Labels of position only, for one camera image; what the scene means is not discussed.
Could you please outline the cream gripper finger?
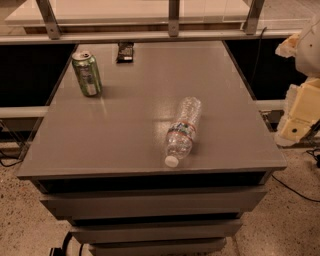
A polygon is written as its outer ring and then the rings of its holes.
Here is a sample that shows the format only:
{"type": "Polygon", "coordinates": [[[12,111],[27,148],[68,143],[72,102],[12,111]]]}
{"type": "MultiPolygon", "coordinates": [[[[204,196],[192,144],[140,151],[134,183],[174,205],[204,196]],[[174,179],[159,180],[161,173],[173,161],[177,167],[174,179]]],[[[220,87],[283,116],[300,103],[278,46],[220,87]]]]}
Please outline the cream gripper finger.
{"type": "Polygon", "coordinates": [[[281,57],[289,58],[296,55],[296,47],[300,35],[298,33],[289,36],[275,50],[275,54],[281,57]]]}
{"type": "Polygon", "coordinates": [[[320,120],[320,79],[291,84],[284,100],[284,115],[275,134],[277,145],[288,147],[301,141],[320,120]]]}

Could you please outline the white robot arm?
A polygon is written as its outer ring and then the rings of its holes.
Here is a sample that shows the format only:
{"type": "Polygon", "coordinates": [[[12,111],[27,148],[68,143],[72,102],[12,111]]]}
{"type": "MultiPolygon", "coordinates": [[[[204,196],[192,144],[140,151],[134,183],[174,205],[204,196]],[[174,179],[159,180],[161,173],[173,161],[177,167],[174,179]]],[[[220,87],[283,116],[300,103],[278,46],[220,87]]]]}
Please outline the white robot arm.
{"type": "Polygon", "coordinates": [[[279,44],[275,53],[294,57],[296,70],[307,77],[301,85],[289,86],[274,136],[278,145],[288,147],[300,142],[320,120],[320,14],[279,44]]]}

